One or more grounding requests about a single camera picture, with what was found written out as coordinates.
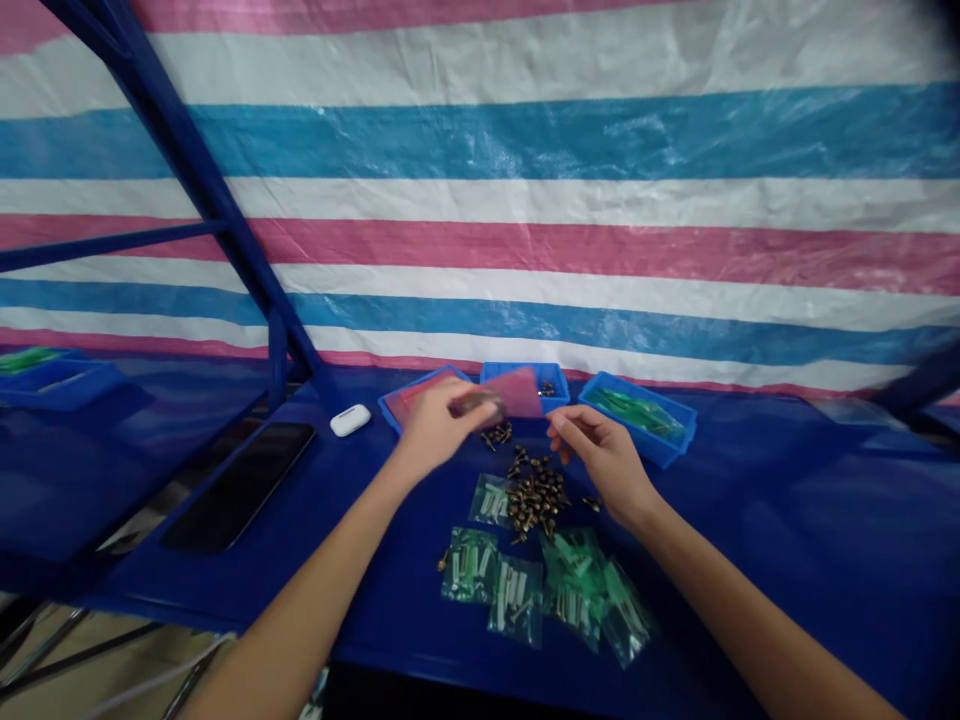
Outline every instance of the ziplock bag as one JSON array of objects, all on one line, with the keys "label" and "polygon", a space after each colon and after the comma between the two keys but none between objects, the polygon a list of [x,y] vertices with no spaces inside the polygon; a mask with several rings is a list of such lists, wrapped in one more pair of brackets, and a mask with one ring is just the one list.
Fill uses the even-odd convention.
[{"label": "ziplock bag", "polygon": [[616,558],[610,558],[603,570],[610,598],[601,627],[624,670],[656,633],[656,623],[640,603],[637,589],[620,567]]},{"label": "ziplock bag", "polygon": [[540,649],[543,635],[543,565],[500,556],[487,630]]},{"label": "ziplock bag", "polygon": [[497,425],[508,417],[540,417],[542,411],[536,371],[526,365],[505,375],[498,375],[454,400],[450,410],[454,416],[460,417],[488,401],[496,403],[500,411],[484,427]]},{"label": "ziplock bag", "polygon": [[470,520],[512,528],[513,521],[508,514],[510,498],[507,490],[515,490],[516,483],[489,473],[481,473],[477,480],[477,489],[473,492],[470,505]]},{"label": "ziplock bag", "polygon": [[443,382],[447,378],[457,378],[463,380],[463,378],[457,374],[452,368],[447,368],[437,373],[433,377],[427,378],[423,382],[419,382],[416,385],[410,385],[409,387],[403,387],[399,390],[390,393],[384,398],[384,402],[387,405],[387,409],[390,410],[390,413],[393,415],[394,419],[397,421],[397,424],[404,428],[407,426],[407,420],[410,419],[410,412],[413,410],[413,403],[417,399],[417,396],[429,390],[434,385],[439,382]]},{"label": "ziplock bag", "polygon": [[547,564],[545,612],[567,625],[593,652],[607,606],[606,559],[592,528],[570,528],[552,540],[540,534]]},{"label": "ziplock bag", "polygon": [[496,536],[482,530],[453,528],[440,594],[458,602],[491,602],[498,564]]}]

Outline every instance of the striped tarp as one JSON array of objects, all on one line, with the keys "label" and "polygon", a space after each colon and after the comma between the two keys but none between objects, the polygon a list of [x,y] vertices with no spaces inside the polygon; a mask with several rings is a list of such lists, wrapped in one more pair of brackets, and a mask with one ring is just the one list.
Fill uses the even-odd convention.
[{"label": "striped tarp", "polygon": [[[960,84],[912,0],[140,0],[321,355],[882,386],[960,340]],[[0,247],[196,213],[36,0]],[[0,343],[262,355],[210,238],[0,277]]]}]

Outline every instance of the blue plastic bin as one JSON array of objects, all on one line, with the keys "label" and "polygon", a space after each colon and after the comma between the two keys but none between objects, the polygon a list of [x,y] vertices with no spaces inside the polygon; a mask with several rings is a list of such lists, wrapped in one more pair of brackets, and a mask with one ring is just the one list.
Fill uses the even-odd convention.
[{"label": "blue plastic bin", "polygon": [[393,416],[393,413],[390,412],[389,408],[387,407],[387,398],[390,397],[391,395],[393,395],[394,393],[400,392],[400,391],[403,390],[404,388],[413,387],[414,385],[419,385],[420,383],[424,382],[425,380],[429,380],[429,379],[432,378],[434,375],[439,375],[439,374],[442,373],[444,370],[453,370],[457,375],[459,375],[461,378],[463,378],[463,379],[466,380],[467,382],[473,382],[472,380],[470,380],[470,378],[468,378],[468,377],[467,377],[466,375],[464,375],[462,372],[460,372],[459,370],[457,370],[453,365],[444,365],[442,368],[437,368],[437,369],[434,370],[432,373],[427,373],[427,374],[424,375],[422,378],[418,378],[418,379],[414,380],[412,383],[407,383],[406,385],[401,385],[400,387],[398,387],[398,388],[397,388],[396,390],[394,390],[393,392],[387,393],[386,395],[383,395],[382,397],[377,398],[377,405],[380,406],[380,412],[383,413],[383,416],[387,419],[387,422],[390,423],[390,427],[392,427],[394,430],[396,430],[398,434],[403,434],[403,428],[400,427],[400,423],[397,422],[397,419]]},{"label": "blue plastic bin", "polygon": [[[624,422],[615,415],[608,413],[598,405],[586,401],[584,398],[586,398],[595,388],[609,388],[630,397],[641,398],[643,400],[655,402],[657,405],[666,410],[674,420],[683,425],[684,433],[682,439],[679,443],[674,444],[668,440],[664,440],[663,438],[647,432],[643,428]],[[604,415],[613,418],[617,422],[623,423],[624,427],[630,431],[630,436],[633,438],[633,444],[637,446],[637,452],[639,452],[643,457],[647,458],[647,460],[650,460],[652,463],[662,468],[667,467],[670,463],[687,452],[687,447],[689,447],[690,441],[693,440],[693,435],[697,431],[697,411],[693,408],[688,408],[686,405],[681,405],[678,402],[674,402],[670,398],[666,398],[663,395],[658,395],[655,392],[647,390],[646,388],[642,388],[639,385],[634,385],[626,380],[621,380],[617,376],[606,372],[598,373],[584,386],[583,390],[580,392],[580,402],[584,405],[589,405],[595,410],[599,410]]]},{"label": "blue plastic bin", "polygon": [[[9,354],[13,355],[18,352],[23,352],[24,350],[33,350],[34,347],[36,346],[23,348],[23,350],[16,350]],[[56,356],[51,357],[48,360],[44,360],[42,363],[40,363],[39,365],[34,365],[32,368],[27,368],[26,370],[22,370],[21,372],[14,373],[13,375],[0,375],[0,388],[9,386],[10,380],[12,380],[13,378],[21,377],[23,375],[26,375],[27,373],[32,373],[36,371],[38,368],[46,365],[48,362],[52,362],[54,360],[87,360],[89,359],[82,351],[77,350],[75,348],[49,348],[49,349],[56,352],[57,353]]]},{"label": "blue plastic bin", "polygon": [[480,373],[480,384],[498,375],[506,375],[517,368],[532,367],[537,373],[537,387],[543,387],[544,382],[551,383],[557,394],[553,397],[541,397],[540,407],[546,415],[551,410],[570,404],[570,388],[567,387],[567,378],[556,363],[484,363]]},{"label": "blue plastic bin", "polygon": [[127,382],[113,363],[91,360],[48,360],[9,375],[0,387],[0,402],[42,410],[76,410]]}]

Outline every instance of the pink stripe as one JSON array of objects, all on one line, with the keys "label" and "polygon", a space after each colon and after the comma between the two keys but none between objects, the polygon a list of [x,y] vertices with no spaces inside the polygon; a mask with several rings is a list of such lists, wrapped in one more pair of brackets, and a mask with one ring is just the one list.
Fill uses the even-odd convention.
[{"label": "pink stripe", "polygon": [[682,0],[135,0],[151,32],[315,35],[610,10]]},{"label": "pink stripe", "polygon": [[[0,249],[186,220],[0,215]],[[764,228],[252,219],[274,263],[540,270],[960,295],[960,236]],[[212,238],[124,252],[223,260]]]},{"label": "pink stripe", "polygon": [[40,0],[4,0],[0,22],[0,55],[27,53],[70,31]]},{"label": "pink stripe", "polygon": [[[85,350],[114,350],[130,353],[171,353],[177,355],[201,355],[217,357],[265,358],[267,349],[239,348],[222,342],[193,341],[175,338],[144,338],[118,337],[113,335],[98,335],[92,333],[62,333],[54,330],[11,330],[0,328],[0,344],[13,346],[44,345],[47,347],[75,347]],[[450,360],[446,358],[429,358],[413,356],[381,356],[373,353],[351,351],[341,352],[324,350],[320,357],[331,365],[351,365],[359,367],[393,368],[399,370],[423,370],[429,372],[444,365],[453,365],[465,373],[479,375],[482,364],[469,360]],[[582,370],[564,370],[569,380],[589,380],[592,373]],[[799,385],[776,384],[763,387],[745,387],[725,383],[699,382],[660,382],[646,378],[633,378],[622,375],[625,380],[649,387],[686,388],[697,390],[712,390],[715,392],[748,392],[769,393],[781,395],[796,395],[799,397],[869,397],[875,391],[858,390],[855,392],[837,392],[820,390]]]},{"label": "pink stripe", "polygon": [[69,347],[81,350],[115,350],[130,353],[173,353],[215,357],[264,359],[267,348],[241,348],[217,340],[123,337],[96,333],[65,333],[57,330],[14,330],[0,327],[0,344],[28,347]]}]

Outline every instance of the black phone screen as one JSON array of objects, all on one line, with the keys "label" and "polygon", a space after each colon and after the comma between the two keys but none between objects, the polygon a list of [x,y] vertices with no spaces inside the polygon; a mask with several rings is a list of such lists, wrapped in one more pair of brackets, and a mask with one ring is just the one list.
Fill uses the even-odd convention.
[{"label": "black phone screen", "polygon": [[160,538],[173,550],[233,545],[316,435],[301,423],[267,425]]}]

